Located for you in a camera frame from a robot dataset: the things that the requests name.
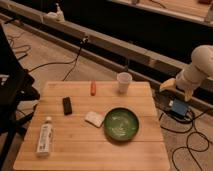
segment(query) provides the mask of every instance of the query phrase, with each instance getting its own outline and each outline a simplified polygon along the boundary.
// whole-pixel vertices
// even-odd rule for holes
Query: white cup
[[[121,72],[117,74],[118,91],[119,93],[126,93],[129,84],[132,82],[132,75],[128,72]]]

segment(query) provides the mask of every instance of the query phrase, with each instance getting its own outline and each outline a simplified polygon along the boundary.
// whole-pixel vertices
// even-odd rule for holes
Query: wooden tabletop
[[[169,160],[148,82],[131,83],[127,94],[119,94],[117,83],[96,82],[90,96],[90,82],[48,82],[20,148],[15,170],[142,171],[169,170]],[[69,96],[73,114],[63,114],[62,98]],[[132,110],[140,127],[128,143],[113,143],[101,128],[85,122],[89,111],[105,115],[115,107]],[[53,120],[52,152],[36,156],[40,126],[46,116]]]
[[[131,3],[131,0],[117,0],[120,2]],[[198,0],[140,0],[141,5],[148,5],[153,7],[162,8],[162,4],[167,10],[179,12],[182,14],[188,14],[192,16],[197,16],[205,18],[209,9],[209,4],[199,3]]]

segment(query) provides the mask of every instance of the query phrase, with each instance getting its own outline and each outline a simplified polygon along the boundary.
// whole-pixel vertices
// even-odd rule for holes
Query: cable
[[[150,2],[153,2],[153,3],[155,3],[155,4],[158,4],[158,5],[160,5],[162,8],[166,9],[166,6],[163,5],[163,4],[160,3],[160,2],[157,2],[157,1],[155,1],[155,0],[149,0],[149,1],[150,1]]]
[[[41,67],[44,67],[44,66],[48,66],[48,65],[60,65],[60,64],[65,64],[65,65],[69,65],[69,64],[72,64],[74,63],[74,66],[68,71],[68,73],[65,75],[65,77],[62,79],[63,81],[66,80],[66,78],[68,77],[68,75],[70,74],[70,72],[72,72],[74,70],[74,68],[76,67],[76,64],[77,64],[77,61],[78,61],[78,58],[79,58],[79,55],[81,53],[81,50],[83,48],[83,46],[88,42],[88,39],[83,39],[81,42],[80,42],[80,48],[78,50],[78,53],[77,53],[77,56],[75,59],[71,60],[70,62],[48,62],[48,63],[45,63],[45,64],[42,64],[42,65],[39,65],[31,70],[29,70],[29,73],[30,72],[33,72],[35,70],[37,70],[38,68],[41,68]]]
[[[27,52],[31,49],[30,45],[22,45],[22,46],[16,46],[16,47],[14,47],[14,44],[15,44],[14,39],[20,38],[24,33],[25,32],[22,32],[18,36],[7,35],[8,43],[10,44],[10,47],[13,49],[14,54],[16,56],[17,56],[17,54],[22,54],[20,57],[17,57],[18,60],[21,60],[21,59],[25,58],[28,55]]]
[[[65,75],[65,77],[62,79],[62,81],[66,81],[67,77],[69,76],[69,74],[75,69],[76,67],[76,64],[77,64],[77,61],[78,61],[78,58],[79,58],[79,55],[81,53],[81,50],[82,50],[82,46],[80,47],[79,51],[78,51],[78,54],[77,54],[77,57],[75,59],[75,63],[74,63],[74,66],[67,72],[67,74]]]
[[[207,138],[206,135],[204,135],[202,132],[200,132],[200,131],[197,129],[197,127],[196,127],[196,122],[195,122],[195,121],[196,121],[198,118],[200,118],[201,116],[203,116],[205,113],[207,113],[207,112],[209,112],[209,111],[211,111],[211,110],[213,110],[213,108],[209,108],[209,109],[205,110],[204,112],[202,112],[201,114],[199,114],[199,115],[197,115],[197,116],[195,116],[195,112],[194,112],[192,109],[189,110],[189,113],[191,114],[192,118],[191,118],[190,121],[187,121],[187,122],[188,122],[188,124],[191,124],[191,127],[190,127],[187,131],[185,131],[185,132],[186,132],[186,133],[189,132],[190,130],[192,130],[192,128],[194,128],[195,131],[191,132],[191,133],[187,136],[187,138],[186,138],[186,146],[178,147],[178,148],[176,148],[176,149],[172,152],[172,163],[173,163],[173,165],[174,165],[174,167],[175,167],[176,170],[179,171],[180,169],[178,168],[178,166],[177,166],[177,164],[176,164],[176,162],[175,162],[175,154],[176,154],[178,151],[184,150],[184,149],[187,150],[187,151],[189,152],[190,156],[192,157],[192,159],[194,160],[194,162],[196,163],[196,165],[198,166],[198,168],[199,168],[201,171],[203,170],[202,167],[201,167],[201,165],[199,164],[198,160],[195,158],[193,152],[199,152],[199,153],[200,153],[200,152],[205,152],[205,151],[207,151],[207,150],[209,149],[210,144],[213,145],[213,142],[210,141],[210,140]],[[162,113],[162,114],[160,115],[160,117],[159,117],[159,120],[161,120],[162,117],[163,117],[164,115],[165,115],[165,113]],[[172,132],[172,133],[183,133],[183,132],[171,130],[171,129],[164,128],[164,127],[162,127],[162,128],[165,129],[165,130],[167,130],[167,131],[170,131],[170,132]],[[204,146],[203,149],[195,149],[195,148],[193,148],[193,147],[190,147],[189,140],[191,139],[191,137],[192,137],[193,135],[199,135],[199,136],[206,142],[206,146]]]
[[[160,118],[159,118],[159,121],[163,118],[163,116],[164,116],[165,114],[166,114],[165,112],[161,114],[161,116],[160,116]],[[175,119],[174,117],[172,117],[171,115],[168,115],[168,113],[167,113],[166,115],[167,115],[169,118],[175,120],[176,122],[178,122],[178,123],[180,123],[180,124],[186,124],[186,123],[184,123],[184,122],[180,122],[180,121],[176,120],[176,119]],[[164,130],[166,130],[166,131],[172,132],[172,133],[176,133],[176,134],[185,134],[185,133],[188,133],[188,132],[190,132],[190,131],[192,130],[192,128],[193,128],[193,123],[191,123],[190,127],[189,127],[187,130],[185,130],[185,131],[176,131],[176,130],[173,130],[173,129],[164,127],[164,126],[162,126],[162,125],[161,125],[161,128],[164,129]]]

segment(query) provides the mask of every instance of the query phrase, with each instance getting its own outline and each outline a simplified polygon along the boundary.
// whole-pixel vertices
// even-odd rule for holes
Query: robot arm
[[[185,101],[190,100],[195,89],[207,77],[213,77],[213,46],[202,45],[195,48],[191,55],[192,62],[177,74],[163,82],[160,91],[178,87],[185,92]]]

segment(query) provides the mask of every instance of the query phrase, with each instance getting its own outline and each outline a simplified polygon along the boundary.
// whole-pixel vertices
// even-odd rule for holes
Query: remote control
[[[64,114],[72,114],[72,105],[69,97],[65,97],[62,99],[63,102],[63,108],[64,108]]]

